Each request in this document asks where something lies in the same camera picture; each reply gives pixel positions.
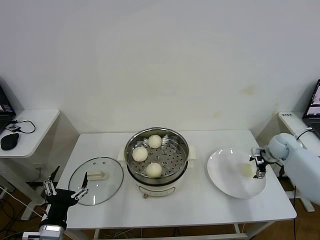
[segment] wall stain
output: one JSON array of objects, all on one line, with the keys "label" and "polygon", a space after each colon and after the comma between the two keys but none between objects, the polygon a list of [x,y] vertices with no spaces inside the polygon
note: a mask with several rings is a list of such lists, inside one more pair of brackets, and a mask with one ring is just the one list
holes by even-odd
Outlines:
[{"label": "wall stain", "polygon": [[273,105],[272,116],[278,115],[278,112],[279,112],[279,103],[276,102],[276,103]]},{"label": "wall stain", "polygon": [[214,112],[214,113],[212,114],[212,118],[213,118],[213,119],[217,119],[217,118],[221,117],[222,114],[223,114],[222,111],[216,111],[216,112]]},{"label": "wall stain", "polygon": [[257,88],[256,85],[252,84],[252,85],[249,85],[249,86],[243,88],[241,90],[241,93],[245,94],[245,95],[248,95],[248,96],[253,96],[253,95],[256,94],[256,88]]}]

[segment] glass lid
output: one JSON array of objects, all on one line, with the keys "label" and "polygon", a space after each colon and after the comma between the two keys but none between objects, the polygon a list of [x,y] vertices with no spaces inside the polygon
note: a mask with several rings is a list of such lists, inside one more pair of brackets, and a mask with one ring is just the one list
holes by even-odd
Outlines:
[{"label": "glass lid", "polygon": [[69,181],[69,190],[79,191],[86,173],[89,192],[78,203],[87,206],[98,205],[110,199],[124,179],[124,172],[118,161],[110,157],[96,157],[74,171]]}]

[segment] laptop screen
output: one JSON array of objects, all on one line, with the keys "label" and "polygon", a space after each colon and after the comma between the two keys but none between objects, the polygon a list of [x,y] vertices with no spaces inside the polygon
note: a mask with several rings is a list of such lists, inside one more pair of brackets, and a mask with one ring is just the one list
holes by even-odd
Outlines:
[{"label": "laptop screen", "polygon": [[309,105],[304,113],[304,118],[320,118],[320,80],[318,80]]},{"label": "laptop screen", "polygon": [[0,116],[1,115],[16,115],[10,102],[8,101],[2,87],[0,86]]}]

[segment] white wall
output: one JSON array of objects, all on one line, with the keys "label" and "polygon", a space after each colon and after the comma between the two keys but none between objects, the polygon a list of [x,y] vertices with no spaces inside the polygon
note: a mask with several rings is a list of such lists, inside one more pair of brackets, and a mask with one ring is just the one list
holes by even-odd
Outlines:
[{"label": "white wall", "polygon": [[59,108],[79,133],[257,137],[306,107],[319,12],[318,0],[1,0],[0,76],[24,108]]}]

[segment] power cord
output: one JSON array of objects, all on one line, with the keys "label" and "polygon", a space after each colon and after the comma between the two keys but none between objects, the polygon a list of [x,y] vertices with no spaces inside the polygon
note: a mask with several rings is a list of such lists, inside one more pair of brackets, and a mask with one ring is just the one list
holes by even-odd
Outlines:
[{"label": "power cord", "polygon": [[15,209],[14,209],[14,207],[12,206],[12,204],[10,203],[10,202],[8,202],[7,200],[5,200],[5,199],[0,199],[0,206],[1,206],[1,208],[2,208],[2,210],[3,210],[3,212],[5,213],[5,215],[9,215],[6,211],[5,211],[5,209],[4,209],[4,207],[3,207],[3,205],[2,205],[2,201],[4,201],[4,202],[6,202],[10,207],[11,207],[11,209],[12,209],[12,216],[9,216],[9,218],[10,218],[10,221],[0,230],[0,233],[2,233],[3,231],[6,231],[6,228],[11,224],[11,222],[12,222],[12,220],[14,219],[14,217],[15,217]]},{"label": "power cord", "polygon": [[[296,210],[296,191],[297,187],[294,186],[294,197],[293,197],[293,208]],[[293,235],[294,235],[294,240],[296,240],[296,219],[293,219]]]},{"label": "power cord", "polygon": [[30,120],[25,120],[25,121],[12,120],[12,121],[9,122],[9,124],[14,124],[14,125],[15,125],[15,124],[19,124],[19,123],[31,123],[32,126],[33,126],[33,130],[32,130],[32,131],[22,131],[21,128],[19,127],[19,128],[15,129],[15,130],[12,131],[12,132],[20,132],[20,133],[23,133],[23,134],[32,134],[32,133],[34,133],[35,130],[36,130],[36,126],[35,126],[34,123],[33,123],[32,121],[30,121]]},{"label": "power cord", "polygon": [[30,209],[32,212],[34,212],[35,214],[37,214],[40,218],[42,218],[43,216],[41,216],[39,213],[37,213],[36,211],[34,211],[32,208],[28,207],[26,204],[24,204],[22,201],[20,201],[19,199],[17,199],[16,197],[14,197],[12,194],[10,194],[9,192],[7,192],[5,189],[2,188],[2,186],[0,186],[0,189],[2,189],[3,191],[5,191],[7,194],[9,194],[12,198],[14,198],[15,200],[17,200],[18,202],[20,202],[21,204],[25,205],[28,209]]},{"label": "power cord", "polygon": [[128,239],[128,236],[126,235],[126,233],[128,233],[128,232],[131,231],[131,230],[133,230],[133,228],[131,228],[131,229],[129,229],[129,230],[126,230],[126,231],[118,231],[118,232],[116,232],[116,233],[114,234],[113,239],[119,239],[119,236],[122,235],[122,234],[125,235],[126,238]]},{"label": "power cord", "polygon": [[48,203],[46,199],[44,199],[44,200],[46,202],[40,205],[40,209],[42,212],[44,212],[48,216],[49,214],[47,213],[47,210],[45,209],[45,207],[48,206],[50,203]]},{"label": "power cord", "polygon": [[11,233],[14,233],[14,234],[17,234],[16,231],[13,231],[13,230],[10,230],[10,229],[4,229],[4,231],[6,231],[5,237],[6,237],[7,234],[10,233],[10,232],[11,232]]},{"label": "power cord", "polygon": [[241,232],[242,234],[244,233],[245,225],[246,225],[246,224],[243,224],[243,226],[242,226],[242,232]]},{"label": "power cord", "polygon": [[27,229],[25,229],[25,230],[18,231],[18,232],[15,233],[15,234],[11,234],[11,235],[9,235],[9,236],[5,236],[4,238],[1,238],[0,240],[4,240],[4,239],[7,239],[7,238],[10,238],[10,237],[12,237],[12,236],[14,236],[14,235],[21,234],[21,233],[23,233],[23,232],[26,232],[26,231],[28,231],[28,230],[31,230],[31,229],[34,229],[34,228],[38,228],[38,227],[39,227],[38,225],[29,227],[29,228],[27,228]]},{"label": "power cord", "polygon": [[[4,201],[5,203],[7,203],[7,204],[12,208],[12,210],[13,210],[13,214],[12,214],[12,215],[13,215],[13,216],[10,216],[10,215],[6,212],[4,206],[2,205],[2,201]],[[14,210],[12,204],[11,204],[9,201],[7,201],[7,200],[5,200],[5,199],[1,199],[1,198],[0,198],[0,207],[1,207],[2,211],[4,212],[4,214],[5,214],[8,218],[10,218],[12,221],[16,221],[16,222],[27,222],[27,221],[29,221],[29,220],[31,220],[31,219],[35,219],[35,218],[38,217],[38,216],[34,216],[34,217],[30,218],[29,220],[19,220],[19,219],[17,219],[17,217],[18,217],[19,214],[24,210],[24,208],[18,213],[17,217],[15,217],[15,210]]]},{"label": "power cord", "polygon": [[305,134],[305,133],[307,133],[307,132],[314,132],[314,130],[313,130],[313,129],[308,129],[308,130],[304,131],[303,133],[301,133],[296,139],[299,140],[299,138],[300,138],[303,134]]},{"label": "power cord", "polygon": [[295,138],[297,138],[297,135],[298,135],[299,133],[301,133],[302,131],[304,131],[304,130],[312,130],[312,129],[313,129],[312,127],[306,127],[306,128],[300,129],[300,130],[297,131],[293,136],[294,136]]},{"label": "power cord", "polygon": [[20,212],[16,215],[16,217],[14,218],[14,219],[11,219],[10,220],[10,222],[9,222],[9,226],[8,226],[8,229],[6,230],[6,232],[5,232],[5,237],[10,233],[10,232],[14,232],[14,233],[17,233],[16,231],[13,231],[13,230],[11,230],[11,227],[16,223],[16,222],[18,222],[17,220],[18,220],[18,217],[20,216],[20,214],[23,212],[23,210],[24,210],[25,208],[23,207],[21,210],[20,210]]}]

